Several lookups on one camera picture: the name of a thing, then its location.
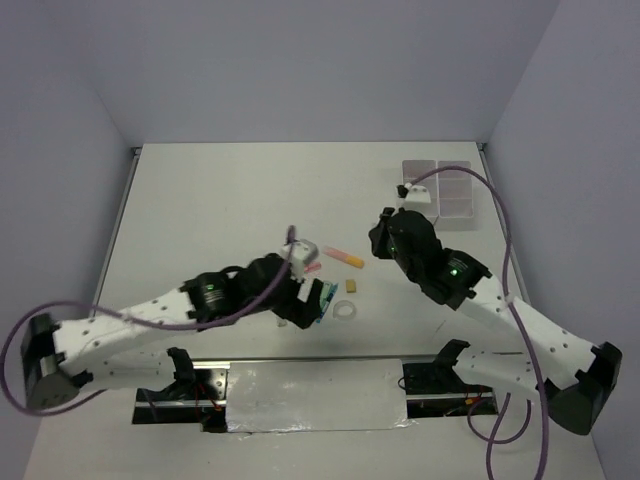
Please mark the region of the blue pen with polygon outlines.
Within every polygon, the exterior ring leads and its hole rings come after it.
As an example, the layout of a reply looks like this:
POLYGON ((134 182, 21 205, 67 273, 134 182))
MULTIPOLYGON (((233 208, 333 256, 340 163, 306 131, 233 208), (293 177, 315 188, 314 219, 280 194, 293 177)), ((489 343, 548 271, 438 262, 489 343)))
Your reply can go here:
POLYGON ((330 304, 329 303, 327 303, 327 304, 325 304, 323 306, 323 308, 321 310, 321 313, 320 313, 320 316, 315 321, 316 324, 320 324, 322 322, 322 320, 326 317, 329 308, 330 308, 330 304))

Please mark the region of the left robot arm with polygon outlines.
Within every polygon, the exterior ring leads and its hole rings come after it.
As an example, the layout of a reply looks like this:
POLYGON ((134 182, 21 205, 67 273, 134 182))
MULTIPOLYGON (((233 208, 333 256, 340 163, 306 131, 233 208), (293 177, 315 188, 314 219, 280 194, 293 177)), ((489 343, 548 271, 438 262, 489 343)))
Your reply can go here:
POLYGON ((23 317, 20 358, 25 400, 17 409, 33 416, 66 413, 81 394, 159 388, 172 398, 189 396, 196 385, 185 348, 160 353, 148 345, 178 335, 227 327, 271 312, 300 329, 322 315, 324 285, 305 275, 308 262, 287 252, 270 253, 247 266, 204 272, 147 302, 121 310, 91 307, 82 319, 55 319, 47 306, 23 317))

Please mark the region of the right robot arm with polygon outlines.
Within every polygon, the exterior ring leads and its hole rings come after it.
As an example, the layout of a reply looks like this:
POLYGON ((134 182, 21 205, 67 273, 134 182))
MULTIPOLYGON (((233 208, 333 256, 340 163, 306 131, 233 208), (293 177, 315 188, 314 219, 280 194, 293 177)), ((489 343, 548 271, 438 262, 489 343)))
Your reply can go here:
POLYGON ((622 352, 594 344, 555 324, 517 296, 509 296, 489 268, 442 246, 421 213, 386 207, 368 237, 373 255, 393 260, 407 279, 438 305, 497 333, 522 341, 522 353, 491 353, 467 340, 448 341, 436 357, 436 383, 446 391, 482 384, 540 400, 552 421, 589 434, 614 391, 622 352))

